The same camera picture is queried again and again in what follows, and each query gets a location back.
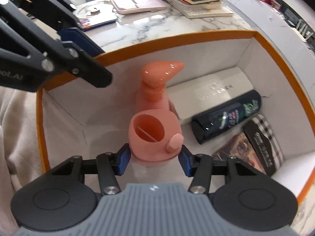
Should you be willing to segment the dark shampoo bottle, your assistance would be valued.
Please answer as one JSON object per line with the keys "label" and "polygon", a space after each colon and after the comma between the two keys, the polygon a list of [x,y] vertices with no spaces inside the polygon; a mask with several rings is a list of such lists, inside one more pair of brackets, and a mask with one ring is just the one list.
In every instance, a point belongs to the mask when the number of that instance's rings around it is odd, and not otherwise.
{"label": "dark shampoo bottle", "polygon": [[204,144],[257,113],[261,105],[260,94],[251,90],[193,116],[191,120],[192,132],[197,142]]}

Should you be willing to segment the illustrated tin card case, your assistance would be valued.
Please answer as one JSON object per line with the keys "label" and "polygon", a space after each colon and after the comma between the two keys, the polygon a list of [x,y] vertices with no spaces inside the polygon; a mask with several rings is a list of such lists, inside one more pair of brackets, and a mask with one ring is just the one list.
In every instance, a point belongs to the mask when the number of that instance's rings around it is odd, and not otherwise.
{"label": "illustrated tin card case", "polygon": [[225,146],[212,154],[215,160],[227,160],[228,157],[237,157],[250,164],[255,169],[266,174],[257,154],[244,133],[235,135]]}

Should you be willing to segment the pink soap dispenser set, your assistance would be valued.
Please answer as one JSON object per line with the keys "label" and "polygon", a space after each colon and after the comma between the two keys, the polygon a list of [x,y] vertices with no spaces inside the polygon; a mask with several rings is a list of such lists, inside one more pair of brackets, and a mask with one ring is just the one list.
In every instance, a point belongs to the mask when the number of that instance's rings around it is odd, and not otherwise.
{"label": "pink soap dispenser set", "polygon": [[166,93],[166,83],[184,68],[182,62],[152,62],[141,72],[137,113],[129,124],[129,147],[145,166],[159,166],[179,155],[184,137]]}

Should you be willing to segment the plaid glasses case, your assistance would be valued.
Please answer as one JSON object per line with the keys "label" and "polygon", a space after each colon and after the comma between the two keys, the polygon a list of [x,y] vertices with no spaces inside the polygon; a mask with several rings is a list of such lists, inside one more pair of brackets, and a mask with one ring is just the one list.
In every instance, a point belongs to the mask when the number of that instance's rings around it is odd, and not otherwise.
{"label": "plaid glasses case", "polygon": [[284,156],[271,125],[262,114],[244,124],[243,132],[253,147],[263,172],[272,176],[284,163]]}

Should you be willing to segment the orange storage box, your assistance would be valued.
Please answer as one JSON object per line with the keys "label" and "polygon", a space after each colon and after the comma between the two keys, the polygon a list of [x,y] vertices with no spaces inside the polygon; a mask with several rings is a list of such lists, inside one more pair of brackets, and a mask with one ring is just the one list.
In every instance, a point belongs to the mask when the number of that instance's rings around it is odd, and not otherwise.
{"label": "orange storage box", "polygon": [[299,201],[314,181],[314,107],[291,67],[257,31],[219,30],[160,38],[95,57],[113,75],[96,88],[70,73],[49,80],[37,93],[37,134],[44,171],[79,155],[93,159],[128,141],[131,118],[144,104],[138,92],[152,89],[143,76],[150,63],[178,61],[166,71],[171,110],[192,153],[212,154],[242,126],[199,144],[190,127],[194,115],[254,89],[260,113],[276,139],[273,178]]}

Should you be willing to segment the white long box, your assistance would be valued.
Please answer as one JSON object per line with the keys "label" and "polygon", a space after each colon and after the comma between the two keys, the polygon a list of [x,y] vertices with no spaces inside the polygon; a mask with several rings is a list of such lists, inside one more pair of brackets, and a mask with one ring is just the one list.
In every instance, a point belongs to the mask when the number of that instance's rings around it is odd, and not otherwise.
{"label": "white long box", "polygon": [[179,121],[186,124],[193,116],[253,89],[245,73],[233,67],[168,87],[167,94]]}

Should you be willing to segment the pink compartment tray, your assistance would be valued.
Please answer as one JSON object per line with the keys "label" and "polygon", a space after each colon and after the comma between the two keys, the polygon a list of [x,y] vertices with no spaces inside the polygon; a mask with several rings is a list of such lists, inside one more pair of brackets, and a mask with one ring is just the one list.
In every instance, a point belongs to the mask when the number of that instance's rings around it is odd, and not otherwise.
{"label": "pink compartment tray", "polygon": [[162,0],[110,0],[110,2],[121,15],[155,12],[167,8],[167,4]]}

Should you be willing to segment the white cloth blanket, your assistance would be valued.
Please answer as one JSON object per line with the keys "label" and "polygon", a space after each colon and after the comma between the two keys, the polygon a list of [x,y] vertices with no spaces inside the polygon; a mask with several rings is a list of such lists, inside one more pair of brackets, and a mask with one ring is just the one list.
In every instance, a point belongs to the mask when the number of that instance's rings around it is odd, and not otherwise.
{"label": "white cloth blanket", "polygon": [[10,208],[13,195],[42,174],[36,94],[1,87],[1,235],[18,227]]}

